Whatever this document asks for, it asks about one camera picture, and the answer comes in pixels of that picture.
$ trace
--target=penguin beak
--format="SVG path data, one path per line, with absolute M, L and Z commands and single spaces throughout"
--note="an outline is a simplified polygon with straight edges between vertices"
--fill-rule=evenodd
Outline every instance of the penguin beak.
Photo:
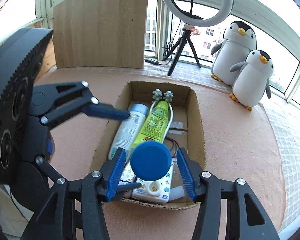
M 247 35 L 246 31 L 245 31 L 243 28 L 239 28 L 239 29 L 238 29 L 238 33 L 239 33 L 240 35 L 242 35 L 242 36 Z
M 267 61 L 267 59 L 266 59 L 265 56 L 260 56 L 259 59 L 260 59 L 260 61 L 261 61 L 263 64 L 267 64 L 267 63 L 268 63 L 268 61 Z

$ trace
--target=blue sponge ball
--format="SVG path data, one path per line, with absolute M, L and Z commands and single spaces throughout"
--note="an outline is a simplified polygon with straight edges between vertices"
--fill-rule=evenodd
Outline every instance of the blue sponge ball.
M 130 164 L 138 178 L 145 181 L 155 181 L 167 174 L 171 160 L 170 151 L 164 144 L 146 141 L 133 150 Z

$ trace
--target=cardboard box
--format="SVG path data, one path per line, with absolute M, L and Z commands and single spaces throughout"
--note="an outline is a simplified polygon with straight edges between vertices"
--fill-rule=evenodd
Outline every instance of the cardboard box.
M 152 91 L 157 88 L 162 92 L 170 90 L 174 94 L 171 104 L 174 112 L 174 125 L 173 128 L 170 129 L 168 136 L 176 140 L 180 144 L 180 147 L 184 147 L 188 151 L 189 157 L 198 162 L 204 170 L 205 148 L 202 120 L 196 93 L 190 87 L 172 83 L 128 82 L 118 97 L 115 107 L 118 109 L 128 109 L 128 107 L 134 103 L 142 103 L 150 106 L 152 102 Z M 108 160 L 109 149 L 119 125 L 120 123 L 118 121 L 108 121 L 101 138 L 102 143 L 100 143 L 95 150 L 90 171 L 99 170 L 102 164 Z M 181 176 L 178 173 L 178 166 L 175 166 L 173 171 L 173 176 L 175 177 L 173 177 L 171 187 L 182 185 Z M 183 197 L 165 204 L 147 203 L 130 198 L 124 198 L 123 201 L 151 207 L 178 210 L 192 208 L 197 205 L 188 197 Z

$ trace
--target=metal screw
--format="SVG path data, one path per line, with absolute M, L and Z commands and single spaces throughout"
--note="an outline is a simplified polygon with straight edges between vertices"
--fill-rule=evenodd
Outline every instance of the metal screw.
M 57 180 L 58 184 L 64 184 L 65 182 L 66 182 L 65 178 L 60 178 L 60 179 Z
M 38 165 L 41 165 L 43 163 L 43 159 L 41 156 L 38 156 L 35 158 L 35 163 L 37 163 Z
M 99 100 L 96 99 L 95 97 L 91 98 L 92 103 L 94 103 L 95 105 L 99 104 Z
M 210 178 L 211 177 L 211 173 L 208 171 L 204 171 L 203 173 L 201 173 L 202 177 L 204 178 Z
M 100 175 L 101 175 L 101 172 L 100 172 L 100 171 L 93 171 L 93 172 L 91 173 L 91 176 L 92 176 L 92 177 L 95 177 L 95 178 L 99 177 Z
M 237 183 L 239 185 L 244 185 L 244 184 L 246 184 L 246 181 L 244 179 L 237 179 Z
M 89 83 L 87 81 L 82 81 L 81 84 L 86 88 L 89 86 Z
M 48 118 L 46 118 L 45 116 L 41 117 L 40 122 L 45 124 L 48 122 Z

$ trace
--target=checkered cloth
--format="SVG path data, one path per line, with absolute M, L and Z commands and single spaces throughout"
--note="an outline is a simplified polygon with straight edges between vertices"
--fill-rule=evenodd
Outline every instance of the checkered cloth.
M 210 77 L 210 69 L 197 65 L 177 63 L 171 77 L 167 76 L 169 66 L 144 64 L 144 69 L 83 67 L 68 68 L 69 71 L 97 71 L 100 73 L 128 73 L 148 76 L 160 76 L 174 80 L 182 80 L 201 84 L 214 90 L 230 94 L 231 88 Z M 286 210 L 281 230 L 300 215 L 300 110 L 287 104 L 282 98 L 272 94 L 271 100 L 265 97 L 261 103 L 266 110 L 274 130 L 282 159 L 282 169 L 285 179 Z
M 273 96 L 262 100 L 277 139 L 286 189 L 286 210 L 281 229 L 300 215 L 300 110 Z

